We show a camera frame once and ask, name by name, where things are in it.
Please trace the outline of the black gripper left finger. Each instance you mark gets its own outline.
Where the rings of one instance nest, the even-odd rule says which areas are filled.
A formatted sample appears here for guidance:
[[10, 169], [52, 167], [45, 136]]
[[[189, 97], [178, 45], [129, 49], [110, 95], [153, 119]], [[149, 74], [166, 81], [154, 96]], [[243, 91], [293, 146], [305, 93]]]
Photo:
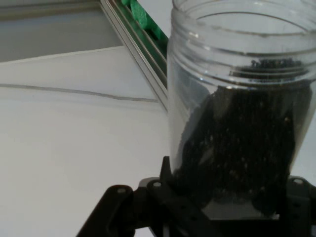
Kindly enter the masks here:
[[169, 157], [164, 157], [159, 178], [130, 186], [109, 187], [77, 234], [79, 237], [133, 237], [149, 228], [156, 237], [210, 237], [212, 226], [203, 213], [168, 185]]

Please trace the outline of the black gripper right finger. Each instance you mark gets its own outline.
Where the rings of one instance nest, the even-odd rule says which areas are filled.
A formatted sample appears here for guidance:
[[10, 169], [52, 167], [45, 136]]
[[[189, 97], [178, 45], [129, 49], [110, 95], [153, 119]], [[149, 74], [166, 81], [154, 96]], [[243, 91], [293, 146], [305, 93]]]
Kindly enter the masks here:
[[291, 176], [279, 211], [281, 237], [316, 235], [316, 187], [306, 179]]

